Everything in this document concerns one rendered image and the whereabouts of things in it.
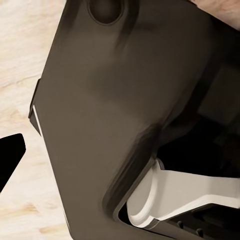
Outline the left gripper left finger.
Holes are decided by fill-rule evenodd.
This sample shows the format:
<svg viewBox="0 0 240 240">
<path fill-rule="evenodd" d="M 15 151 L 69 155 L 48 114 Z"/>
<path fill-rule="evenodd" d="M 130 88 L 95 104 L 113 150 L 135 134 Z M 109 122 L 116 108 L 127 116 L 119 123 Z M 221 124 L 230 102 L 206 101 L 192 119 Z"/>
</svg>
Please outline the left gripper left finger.
<svg viewBox="0 0 240 240">
<path fill-rule="evenodd" d="M 0 138 L 0 193 L 26 152 L 21 133 Z"/>
</svg>

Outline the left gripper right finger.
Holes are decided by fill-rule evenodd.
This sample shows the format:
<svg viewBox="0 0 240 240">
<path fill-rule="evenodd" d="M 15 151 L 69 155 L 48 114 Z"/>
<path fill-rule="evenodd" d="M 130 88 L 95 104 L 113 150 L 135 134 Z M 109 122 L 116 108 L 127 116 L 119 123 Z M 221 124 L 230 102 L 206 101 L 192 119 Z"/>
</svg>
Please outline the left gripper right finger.
<svg viewBox="0 0 240 240">
<path fill-rule="evenodd" d="M 240 173 L 240 135 L 228 133 L 224 151 Z"/>
</svg>

